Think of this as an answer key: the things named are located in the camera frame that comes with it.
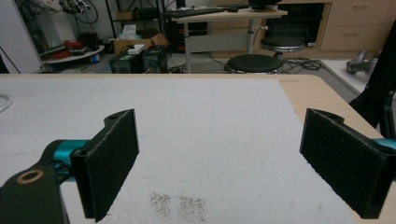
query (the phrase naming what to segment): round stool seat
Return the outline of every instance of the round stool seat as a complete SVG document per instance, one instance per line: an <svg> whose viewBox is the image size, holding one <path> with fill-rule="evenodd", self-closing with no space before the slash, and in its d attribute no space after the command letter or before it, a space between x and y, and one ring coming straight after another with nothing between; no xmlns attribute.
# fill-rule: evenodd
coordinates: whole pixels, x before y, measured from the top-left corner
<svg viewBox="0 0 396 224"><path fill-rule="evenodd" d="M294 52L304 48L304 42L293 37L265 37L262 47L271 51Z"/></svg>
<svg viewBox="0 0 396 224"><path fill-rule="evenodd" d="M281 67L279 59L261 54L239 55L227 62L230 73L276 73Z"/></svg>

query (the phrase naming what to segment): wall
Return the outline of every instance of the wall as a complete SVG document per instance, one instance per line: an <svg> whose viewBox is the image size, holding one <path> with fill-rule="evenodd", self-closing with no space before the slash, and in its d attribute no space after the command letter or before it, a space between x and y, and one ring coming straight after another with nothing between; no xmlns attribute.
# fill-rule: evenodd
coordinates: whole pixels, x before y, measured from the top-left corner
<svg viewBox="0 0 396 224"><path fill-rule="evenodd" d="M2 0L0 21L0 46L9 59L2 50L0 53L9 73L38 71L41 62L14 0Z"/></svg>

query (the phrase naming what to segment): keyboard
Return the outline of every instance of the keyboard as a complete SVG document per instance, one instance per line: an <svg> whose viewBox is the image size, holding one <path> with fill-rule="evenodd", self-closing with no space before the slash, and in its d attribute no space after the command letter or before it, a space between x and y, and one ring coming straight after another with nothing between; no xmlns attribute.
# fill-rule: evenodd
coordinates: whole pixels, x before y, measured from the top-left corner
<svg viewBox="0 0 396 224"><path fill-rule="evenodd" d="M170 18L182 18L189 16L198 16L205 15L211 13L217 13L225 11L225 8L219 7L207 7L207 8L198 8L198 9L187 9L187 10L177 10L177 11L167 11L166 15Z"/></svg>

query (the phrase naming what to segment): orange ring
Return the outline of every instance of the orange ring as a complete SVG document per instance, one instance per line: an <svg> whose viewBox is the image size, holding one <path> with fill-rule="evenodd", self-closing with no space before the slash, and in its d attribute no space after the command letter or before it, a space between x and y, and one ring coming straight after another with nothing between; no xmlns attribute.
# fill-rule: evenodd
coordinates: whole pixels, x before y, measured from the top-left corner
<svg viewBox="0 0 396 224"><path fill-rule="evenodd" d="M35 174L35 175L33 177L28 177L28 179L25 179L25 177L30 174ZM43 176L43 175L44 175L44 171L42 171L42 170L31 170L31 171L28 171L28 172L18 176L17 183L18 184L30 184L30 183L37 181L37 179L41 178L41 176Z"/></svg>

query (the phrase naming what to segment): cardboard box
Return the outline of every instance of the cardboard box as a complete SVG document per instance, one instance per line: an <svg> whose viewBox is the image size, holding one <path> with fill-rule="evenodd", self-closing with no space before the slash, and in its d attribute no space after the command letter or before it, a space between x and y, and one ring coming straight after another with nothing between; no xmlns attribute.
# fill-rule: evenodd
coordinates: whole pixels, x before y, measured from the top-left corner
<svg viewBox="0 0 396 224"><path fill-rule="evenodd" d="M117 20L118 21L130 21L133 17L132 11L127 12L118 12L117 13Z"/></svg>
<svg viewBox="0 0 396 224"><path fill-rule="evenodd" d="M142 39L114 40L114 52L116 54L119 54L124 47L135 44L144 44L146 45L146 49L151 45L168 45L168 40L166 39L166 37L161 34L157 29L146 29L140 31L138 30L136 31L136 33L138 35L141 35Z"/></svg>

